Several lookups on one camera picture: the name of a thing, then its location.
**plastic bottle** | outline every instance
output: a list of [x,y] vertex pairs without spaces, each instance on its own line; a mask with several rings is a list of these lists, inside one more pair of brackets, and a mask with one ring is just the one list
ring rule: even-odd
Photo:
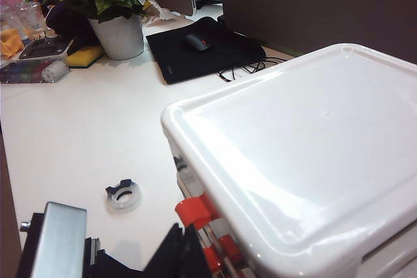
[[25,34],[25,29],[22,21],[20,20],[17,13],[9,5],[1,6],[1,19],[6,21],[6,23],[11,29],[18,30],[20,39],[22,40],[25,46],[28,45],[28,43],[30,43],[29,38]]
[[40,3],[20,3],[16,5],[16,11],[23,22],[27,36],[31,40],[44,36],[46,24],[40,9]]

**desk surface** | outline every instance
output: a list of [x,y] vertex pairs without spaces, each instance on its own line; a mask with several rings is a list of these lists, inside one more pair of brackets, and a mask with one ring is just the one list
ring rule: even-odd
[[[146,35],[192,23],[184,18],[144,28]],[[267,55],[281,55],[267,50]],[[127,61],[102,57],[55,84],[2,85],[1,126],[18,223],[47,201],[87,209],[87,236],[131,268],[141,269],[182,200],[160,115],[177,100],[225,85],[209,75],[166,85],[145,41]],[[144,195],[139,208],[114,214],[106,191],[124,178]],[[25,234],[21,233],[22,243]]]

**container lid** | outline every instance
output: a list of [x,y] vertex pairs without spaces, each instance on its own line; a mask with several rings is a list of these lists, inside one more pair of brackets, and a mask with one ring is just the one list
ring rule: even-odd
[[251,267],[336,277],[417,217],[417,66],[337,44],[169,106]]

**white flower pot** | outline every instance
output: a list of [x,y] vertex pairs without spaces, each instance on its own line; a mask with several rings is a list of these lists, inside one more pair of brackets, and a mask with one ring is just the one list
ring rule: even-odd
[[120,16],[98,23],[89,20],[106,54],[113,60],[126,60],[143,52],[142,21],[132,15],[129,20]]

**gray partition wall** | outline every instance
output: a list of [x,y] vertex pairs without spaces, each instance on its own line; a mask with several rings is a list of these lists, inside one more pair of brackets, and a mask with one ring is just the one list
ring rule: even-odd
[[223,0],[234,31],[291,55],[352,42],[417,63],[417,0]]

